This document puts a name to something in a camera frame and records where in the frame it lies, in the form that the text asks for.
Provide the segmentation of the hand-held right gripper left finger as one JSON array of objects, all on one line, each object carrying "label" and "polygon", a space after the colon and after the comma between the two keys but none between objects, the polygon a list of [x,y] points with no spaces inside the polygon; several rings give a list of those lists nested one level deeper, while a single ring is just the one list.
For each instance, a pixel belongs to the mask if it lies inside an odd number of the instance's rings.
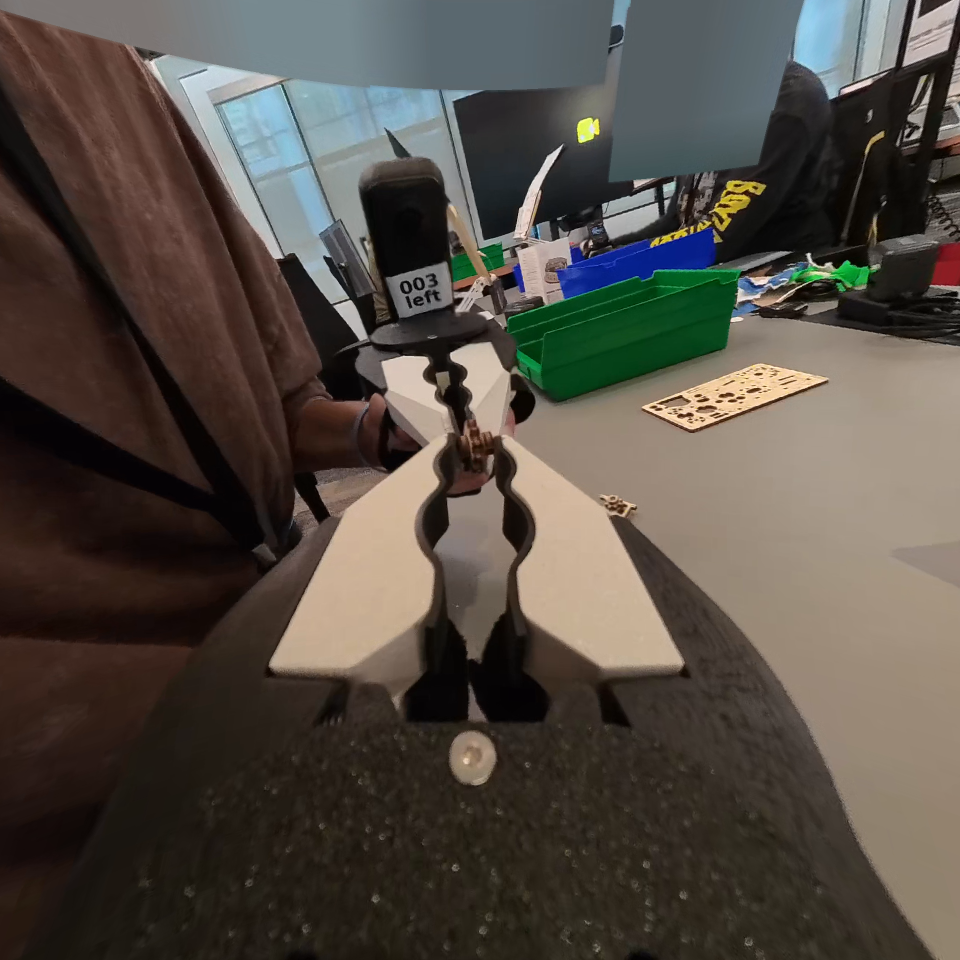
[{"label": "hand-held right gripper left finger", "polygon": [[443,644],[436,546],[449,529],[450,436],[435,438],[341,516],[270,661],[285,679],[376,685],[398,704]]}]

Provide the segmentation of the person's left forearm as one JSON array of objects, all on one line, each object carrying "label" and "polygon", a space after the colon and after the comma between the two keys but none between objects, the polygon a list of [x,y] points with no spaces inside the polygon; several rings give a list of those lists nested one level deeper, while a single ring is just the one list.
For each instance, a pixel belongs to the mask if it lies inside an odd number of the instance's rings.
[{"label": "person's left forearm", "polygon": [[361,467],[358,424],[367,405],[359,400],[337,400],[317,376],[284,398],[294,474]]}]

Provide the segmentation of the large green plastic bin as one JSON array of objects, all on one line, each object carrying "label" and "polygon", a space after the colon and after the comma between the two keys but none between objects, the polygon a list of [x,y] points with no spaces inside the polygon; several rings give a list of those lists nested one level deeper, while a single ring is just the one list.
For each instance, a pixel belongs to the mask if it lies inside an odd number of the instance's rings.
[{"label": "large green plastic bin", "polygon": [[657,270],[507,321],[520,373],[553,402],[723,351],[739,270]]}]

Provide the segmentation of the green plastic scraps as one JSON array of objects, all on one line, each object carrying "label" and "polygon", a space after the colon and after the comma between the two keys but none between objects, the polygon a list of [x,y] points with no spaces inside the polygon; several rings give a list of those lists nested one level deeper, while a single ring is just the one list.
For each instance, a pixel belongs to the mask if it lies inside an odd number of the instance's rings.
[{"label": "green plastic scraps", "polygon": [[845,293],[866,288],[876,270],[876,266],[858,266],[850,260],[836,266],[832,262],[818,263],[808,257],[803,263],[789,268],[787,273],[788,283],[794,286],[825,285]]}]

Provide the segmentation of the large black monitor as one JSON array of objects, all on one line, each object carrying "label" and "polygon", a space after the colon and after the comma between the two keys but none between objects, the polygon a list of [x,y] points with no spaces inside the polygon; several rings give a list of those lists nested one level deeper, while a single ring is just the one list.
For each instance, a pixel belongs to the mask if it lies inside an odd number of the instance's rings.
[{"label": "large black monitor", "polygon": [[609,178],[617,86],[478,91],[452,102],[476,218],[485,238],[513,235],[529,187],[558,149],[539,190],[535,224],[627,198],[639,180]]}]

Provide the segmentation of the white paper card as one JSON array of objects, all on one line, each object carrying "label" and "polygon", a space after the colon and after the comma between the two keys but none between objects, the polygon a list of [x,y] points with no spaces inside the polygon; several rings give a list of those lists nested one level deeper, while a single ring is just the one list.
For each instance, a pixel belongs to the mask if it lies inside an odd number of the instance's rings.
[{"label": "white paper card", "polygon": [[537,222],[536,215],[541,204],[546,179],[566,148],[567,145],[561,143],[555,150],[548,153],[532,178],[522,204],[517,210],[512,234],[516,241],[525,242],[530,238],[531,231]]}]

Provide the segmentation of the black device box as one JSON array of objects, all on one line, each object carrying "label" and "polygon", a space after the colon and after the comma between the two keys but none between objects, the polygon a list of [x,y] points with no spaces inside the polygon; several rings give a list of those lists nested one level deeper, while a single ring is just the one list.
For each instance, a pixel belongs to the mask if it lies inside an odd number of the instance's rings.
[{"label": "black device box", "polygon": [[878,243],[870,253],[877,270],[866,288],[840,296],[837,318],[871,327],[918,328],[931,316],[927,293],[940,246],[925,234]]}]

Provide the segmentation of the small wooden gear assembly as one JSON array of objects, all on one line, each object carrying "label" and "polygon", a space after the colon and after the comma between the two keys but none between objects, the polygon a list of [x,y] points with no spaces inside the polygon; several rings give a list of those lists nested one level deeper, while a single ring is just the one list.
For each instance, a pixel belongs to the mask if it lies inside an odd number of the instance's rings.
[{"label": "small wooden gear assembly", "polygon": [[477,418],[467,418],[457,439],[457,453],[462,471],[473,475],[490,475],[496,457],[498,429],[488,429]]}]

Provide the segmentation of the grey monitor panel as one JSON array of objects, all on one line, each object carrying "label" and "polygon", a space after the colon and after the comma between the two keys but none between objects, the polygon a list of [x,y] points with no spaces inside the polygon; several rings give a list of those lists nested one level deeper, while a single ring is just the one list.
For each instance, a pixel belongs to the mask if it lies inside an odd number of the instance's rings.
[{"label": "grey monitor panel", "polygon": [[318,237],[326,250],[324,262],[349,299],[356,301],[377,292],[368,260],[341,219],[331,222]]}]

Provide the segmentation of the blue plastic bin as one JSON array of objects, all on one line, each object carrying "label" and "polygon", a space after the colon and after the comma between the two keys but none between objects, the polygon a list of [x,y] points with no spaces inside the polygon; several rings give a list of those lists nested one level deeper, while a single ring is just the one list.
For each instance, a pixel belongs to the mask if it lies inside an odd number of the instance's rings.
[{"label": "blue plastic bin", "polygon": [[586,258],[581,246],[571,248],[571,265],[558,273],[563,298],[592,293],[630,280],[649,280],[663,270],[702,270],[714,265],[714,229],[677,231]]}]

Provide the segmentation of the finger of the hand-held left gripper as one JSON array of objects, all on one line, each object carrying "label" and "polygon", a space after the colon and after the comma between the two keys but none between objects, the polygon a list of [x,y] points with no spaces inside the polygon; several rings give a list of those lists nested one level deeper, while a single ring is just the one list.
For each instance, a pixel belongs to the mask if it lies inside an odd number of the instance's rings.
[{"label": "finger of the hand-held left gripper", "polygon": [[385,402],[395,424],[421,447],[459,436],[450,406],[441,399],[431,360],[400,355],[381,363]]},{"label": "finger of the hand-held left gripper", "polygon": [[494,345],[473,342],[461,346],[456,350],[456,366],[461,369],[462,389],[467,395],[462,435],[468,436],[470,424],[474,424],[480,434],[513,437],[511,373]]}]

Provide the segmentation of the white printed box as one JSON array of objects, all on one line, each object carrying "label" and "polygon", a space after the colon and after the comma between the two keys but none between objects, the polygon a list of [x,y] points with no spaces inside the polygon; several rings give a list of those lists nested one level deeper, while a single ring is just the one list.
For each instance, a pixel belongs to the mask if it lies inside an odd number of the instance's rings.
[{"label": "white printed box", "polygon": [[516,251],[527,298],[541,298],[545,306],[564,298],[559,273],[571,265],[571,247],[564,236],[554,241],[534,241]]}]

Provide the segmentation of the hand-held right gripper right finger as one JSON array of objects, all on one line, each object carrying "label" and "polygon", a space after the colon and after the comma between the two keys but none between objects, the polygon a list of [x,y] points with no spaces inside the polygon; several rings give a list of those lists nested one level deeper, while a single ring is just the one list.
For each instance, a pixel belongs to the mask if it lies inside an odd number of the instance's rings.
[{"label": "hand-held right gripper right finger", "polygon": [[549,693],[681,676],[683,656],[601,504],[514,438],[498,438],[495,482],[515,552],[508,642],[520,672]]}]

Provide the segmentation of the person's left hand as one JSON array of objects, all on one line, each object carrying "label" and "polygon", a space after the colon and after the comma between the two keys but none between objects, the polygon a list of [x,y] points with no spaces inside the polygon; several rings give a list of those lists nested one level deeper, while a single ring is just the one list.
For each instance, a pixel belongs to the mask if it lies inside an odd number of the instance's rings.
[{"label": "person's left hand", "polygon": [[[394,423],[384,397],[378,393],[366,403],[366,412],[358,421],[357,448],[361,461],[372,470],[392,474],[414,458],[420,444]],[[489,473],[463,471],[447,490],[448,498],[477,494],[491,479]]]}]

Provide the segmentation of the wooden sheet with cutouts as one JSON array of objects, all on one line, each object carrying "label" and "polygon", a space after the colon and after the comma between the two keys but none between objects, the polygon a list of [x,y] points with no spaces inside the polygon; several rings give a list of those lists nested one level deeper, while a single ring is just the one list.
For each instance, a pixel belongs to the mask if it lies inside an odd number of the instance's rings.
[{"label": "wooden sheet with cutouts", "polygon": [[697,433],[829,383],[804,371],[753,364],[646,404],[644,413]]}]

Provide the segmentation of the framed paper sign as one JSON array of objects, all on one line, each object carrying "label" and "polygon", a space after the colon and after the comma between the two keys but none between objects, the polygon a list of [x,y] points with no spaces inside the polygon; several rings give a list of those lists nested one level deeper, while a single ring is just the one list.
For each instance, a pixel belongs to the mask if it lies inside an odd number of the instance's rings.
[{"label": "framed paper sign", "polygon": [[958,1],[908,1],[894,68],[945,58],[954,70],[958,50]]}]

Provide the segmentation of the black office chair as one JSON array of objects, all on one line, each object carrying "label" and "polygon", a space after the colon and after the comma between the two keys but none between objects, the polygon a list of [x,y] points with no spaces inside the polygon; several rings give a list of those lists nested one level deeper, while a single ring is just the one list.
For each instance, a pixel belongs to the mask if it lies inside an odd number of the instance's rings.
[{"label": "black office chair", "polygon": [[353,399],[359,393],[354,364],[363,338],[330,303],[295,253],[277,263],[318,354],[327,390],[338,399]]}]

